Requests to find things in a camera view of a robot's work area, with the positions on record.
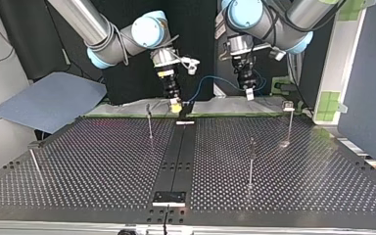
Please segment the black cable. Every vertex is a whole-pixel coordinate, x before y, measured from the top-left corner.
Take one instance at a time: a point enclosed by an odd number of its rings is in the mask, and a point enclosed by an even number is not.
[[[12,49],[11,49],[11,52],[8,54],[8,56],[6,56],[6,57],[0,59],[0,62],[3,62],[3,61],[5,61],[5,60],[7,60],[8,58],[10,58],[10,57],[12,56],[12,54],[14,54],[14,51],[15,51],[14,48],[12,48]]]
[[[271,19],[271,26],[270,26],[270,29],[269,31],[266,33],[265,37],[268,37],[270,35],[270,32],[273,30],[273,43],[272,43],[272,47],[275,47],[276,46],[276,43],[277,43],[277,31],[276,31],[276,23],[278,21],[278,19],[280,18],[280,15],[276,12],[275,9],[273,9],[271,6],[269,6],[265,1],[261,1],[264,8],[267,10],[268,14],[270,15],[270,19]]]
[[[167,212],[169,210],[169,206],[167,206],[167,209],[166,209],[166,214],[164,215],[164,235],[167,235],[167,230],[166,230],[166,220],[167,220]]]
[[[311,114],[312,117],[313,117],[313,111],[311,110],[311,107],[307,104],[307,102],[306,102],[304,96],[302,95],[301,89],[299,88],[298,82],[296,81],[295,76],[294,76],[294,74],[293,74],[293,68],[292,68],[291,61],[289,60],[289,58],[287,59],[287,61],[288,61],[288,66],[289,66],[290,69],[291,69],[291,77],[292,77],[293,81],[295,82],[296,88],[298,89],[298,93],[299,93],[299,95],[301,96],[302,101],[303,101],[304,104],[307,106],[307,109],[309,110],[310,114]]]

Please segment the gray mat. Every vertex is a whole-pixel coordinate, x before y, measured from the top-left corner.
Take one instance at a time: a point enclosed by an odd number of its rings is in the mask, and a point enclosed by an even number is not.
[[[0,117],[54,133],[91,111],[105,95],[102,84],[54,72],[0,105]]]

